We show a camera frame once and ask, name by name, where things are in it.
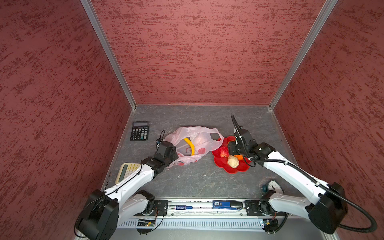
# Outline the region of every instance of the calculator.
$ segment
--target calculator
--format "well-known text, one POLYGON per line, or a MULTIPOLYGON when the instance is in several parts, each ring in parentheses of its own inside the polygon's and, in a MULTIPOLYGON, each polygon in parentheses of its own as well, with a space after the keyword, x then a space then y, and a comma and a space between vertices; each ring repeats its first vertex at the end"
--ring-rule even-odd
POLYGON ((141 166, 140 163, 123 163, 120 167, 119 174, 116 178, 115 184, 118 184, 119 182, 123 181, 129 175, 134 173, 140 166, 141 166))
POLYGON ((148 140, 149 122, 138 121, 132 123, 131 141, 148 140))

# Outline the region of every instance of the blue battery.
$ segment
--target blue battery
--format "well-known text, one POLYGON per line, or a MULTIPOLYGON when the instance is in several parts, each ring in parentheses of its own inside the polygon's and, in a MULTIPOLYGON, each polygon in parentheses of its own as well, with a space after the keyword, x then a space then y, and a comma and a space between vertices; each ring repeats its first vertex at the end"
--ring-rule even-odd
POLYGON ((168 209, 170 210, 186 210, 186 209, 193 209, 192 206, 185 206, 185 205, 169 205, 168 209))

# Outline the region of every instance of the metal frame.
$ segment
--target metal frame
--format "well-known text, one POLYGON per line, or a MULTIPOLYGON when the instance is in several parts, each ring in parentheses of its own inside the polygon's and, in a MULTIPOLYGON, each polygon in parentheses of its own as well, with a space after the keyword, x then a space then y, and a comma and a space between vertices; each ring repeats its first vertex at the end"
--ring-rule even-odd
POLYGON ((293 60, 293 63, 291 67, 289 68, 287 74, 284 77, 283 82, 281 83, 279 89, 277 90, 275 96, 273 97, 270 108, 273 110, 283 95, 284 90, 287 88, 289 82, 291 81, 293 75, 295 74, 296 70, 299 68, 302 60, 304 59, 305 55, 307 54, 308 50, 310 49, 312 43, 316 39, 317 35, 319 34, 321 28, 323 27, 325 21, 331 14, 333 7, 336 5, 338 0, 326 0, 323 7, 321 8, 319 15, 317 16, 315 22, 312 25, 311 30, 309 31, 307 37, 305 38, 303 45, 301 46, 298 54, 296 55, 296 58, 293 60))
POLYGON ((112 168, 113 168, 113 166, 114 166, 114 164, 115 164, 115 162, 116 162, 117 157, 119 156, 119 153, 120 153, 122 144, 124 143, 124 140, 125 140, 125 136, 127 136, 127 133, 128 133, 128 131, 130 130, 130 128, 131 128, 131 124, 132 124, 132 122, 133 122, 133 116, 134 116, 135 112, 136 112, 136 108, 135 108, 135 109, 132 109, 132 110, 131 110, 131 113, 129 114, 127 124, 125 125, 124 131, 123 131, 123 133, 122 133, 122 135, 121 135, 119 144, 118 144, 118 146, 117 146, 117 148, 116 148, 116 151, 115 151, 115 154, 114 154, 114 156, 113 156, 113 158, 112 158, 112 162, 111 162, 111 164, 109 165, 109 169, 108 169, 108 172, 107 172, 107 176, 106 176, 105 179, 104 179, 104 182, 103 182, 103 185, 101 186, 101 189, 105 189, 105 186, 107 185, 108 177, 109 177, 109 175, 110 175, 110 173, 111 173, 111 171, 112 171, 112 168))
POLYGON ((264 232, 262 218, 170 218, 164 217, 156 221, 153 227, 137 227, 137 218, 130 218, 118 226, 120 229, 189 229, 189 230, 215 230, 215 231, 242 231, 264 232))
POLYGON ((327 233, 323 232, 323 234, 324 234, 324 238, 326 240, 340 240, 337 232, 334 232, 333 234, 327 234, 327 233))
POLYGON ((88 15, 89 20, 91 21, 93 29, 95 30, 96 35, 100 40, 100 43, 105 51, 105 54, 107 55, 109 62, 111 63, 111 66, 116 74, 116 77, 120 82, 120 85, 125 93, 125 96, 127 97, 129 104, 131 105, 131 108, 136 109, 136 102, 133 98, 131 90, 129 89, 128 83, 125 80, 125 77, 121 71, 121 68, 115 57, 115 54, 113 53, 113 50, 108 42, 107 36, 104 33, 104 30, 101 26, 99 18, 96 15, 96 12, 95 12, 95 9, 93 8, 91 0, 80 0, 80 1, 85 9, 85 12, 88 15))
POLYGON ((269 111, 270 111, 270 113, 272 115, 272 120, 273 120, 273 122, 276 125, 277 133, 279 134, 279 137, 280 137, 280 139, 281 139, 281 141, 283 143, 283 147, 284 147, 285 152, 287 154, 288 160, 290 160, 291 162, 293 162, 296 165, 298 165, 298 163, 297 163, 297 161, 295 159, 295 156, 293 155, 293 152, 291 150, 291 147, 289 146, 288 141, 287 141, 287 139, 286 139, 286 137, 284 135, 284 132, 283 132, 281 126, 280 126, 280 123, 279 123, 279 121, 276 118, 275 112, 272 109, 269 109, 269 111))

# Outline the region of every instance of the red flower-shaped plate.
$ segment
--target red flower-shaped plate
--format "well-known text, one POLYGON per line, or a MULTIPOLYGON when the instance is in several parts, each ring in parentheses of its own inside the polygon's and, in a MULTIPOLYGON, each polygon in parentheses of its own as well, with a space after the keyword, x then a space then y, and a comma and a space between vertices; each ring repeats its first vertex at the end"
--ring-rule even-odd
POLYGON ((215 157, 214 158, 215 164, 220 168, 224 168, 224 170, 229 174, 235 174, 237 172, 245 172, 249 169, 249 166, 244 162, 243 156, 241 156, 241 155, 235 156, 239 160, 239 166, 237 166, 237 168, 232 168, 231 166, 228 165, 228 163, 227 163, 228 157, 221 157, 220 156, 220 152, 223 152, 223 150, 224 150, 224 152, 228 151, 228 147, 227 147, 228 142, 232 142, 234 140, 235 140, 234 136, 225 137, 221 147, 212 151, 212 154, 215 157))

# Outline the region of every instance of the pink plastic bag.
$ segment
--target pink plastic bag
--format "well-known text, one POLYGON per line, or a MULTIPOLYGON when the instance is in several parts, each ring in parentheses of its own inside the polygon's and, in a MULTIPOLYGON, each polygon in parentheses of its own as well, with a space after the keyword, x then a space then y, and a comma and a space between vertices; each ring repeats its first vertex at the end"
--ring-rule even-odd
POLYGON ((218 149, 223 143, 223 139, 223 135, 221 135, 216 128, 179 127, 175 132, 164 138, 164 141, 171 142, 176 146, 176 152, 179 156, 179 158, 172 162, 168 168, 172 167, 174 164, 184 165, 198 161, 208 152, 218 149), (217 133, 220 136, 220 141, 213 140, 210 133, 217 133), (181 141, 185 142, 184 138, 186 137, 189 137, 190 141, 195 146, 195 155, 185 156, 178 151, 178 149, 180 150, 185 146, 181 141))

